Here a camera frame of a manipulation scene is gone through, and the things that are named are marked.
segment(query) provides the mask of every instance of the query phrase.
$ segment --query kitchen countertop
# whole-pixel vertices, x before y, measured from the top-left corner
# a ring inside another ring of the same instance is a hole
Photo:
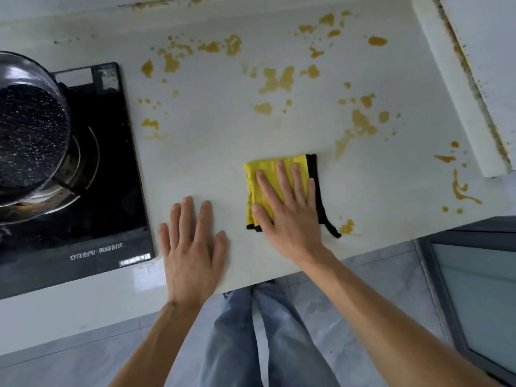
[[[323,229],[340,259],[508,209],[502,180],[485,178],[472,154],[410,0],[201,1],[4,24],[0,43],[51,71],[121,65],[153,234],[185,195],[197,207],[212,200],[215,230],[231,241],[217,292],[298,270],[246,230],[251,160],[318,154],[328,217],[348,232]],[[319,21],[328,13],[332,27]],[[371,45],[375,36],[388,41]],[[155,312],[165,299],[160,257],[4,299],[0,354]]]

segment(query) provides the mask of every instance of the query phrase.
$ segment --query forearm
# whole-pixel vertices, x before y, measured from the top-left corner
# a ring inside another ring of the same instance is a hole
[[[493,386],[486,375],[324,250],[300,266],[335,304],[391,386]]]
[[[181,345],[200,308],[166,304],[138,349],[110,387],[163,387]]]

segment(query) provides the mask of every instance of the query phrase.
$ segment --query hand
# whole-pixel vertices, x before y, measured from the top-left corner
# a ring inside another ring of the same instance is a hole
[[[164,255],[168,302],[178,306],[202,307],[213,294],[224,270],[228,245],[226,234],[215,236],[210,247],[212,204],[204,201],[193,233],[194,203],[186,197],[170,209],[170,228],[159,225],[159,243]]]
[[[276,163],[276,173],[285,203],[281,202],[263,171],[256,172],[261,190],[273,210],[274,224],[260,204],[253,204],[251,210],[272,245],[299,265],[325,249],[315,208],[315,181],[312,178],[308,181],[308,196],[305,197],[297,164],[292,166],[293,190],[281,160]]]

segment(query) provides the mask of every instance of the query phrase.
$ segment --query jeans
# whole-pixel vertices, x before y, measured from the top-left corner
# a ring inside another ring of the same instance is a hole
[[[285,292],[271,282],[237,289],[214,322],[201,369],[201,387],[263,387],[251,300],[255,294],[269,344],[270,387],[337,387]]]

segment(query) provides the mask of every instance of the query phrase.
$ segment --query gray tile floor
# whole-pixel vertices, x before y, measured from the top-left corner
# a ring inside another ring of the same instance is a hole
[[[412,242],[400,243],[343,261],[384,297],[432,334],[446,341]],[[304,273],[281,277],[313,340],[342,386],[385,386],[367,353],[327,297]],[[195,386],[211,325],[223,296],[203,307],[188,334],[166,386]],[[59,339],[0,357],[0,385],[24,387],[107,386],[151,328],[156,314]],[[261,316],[254,314],[262,379],[267,386],[267,340]]]

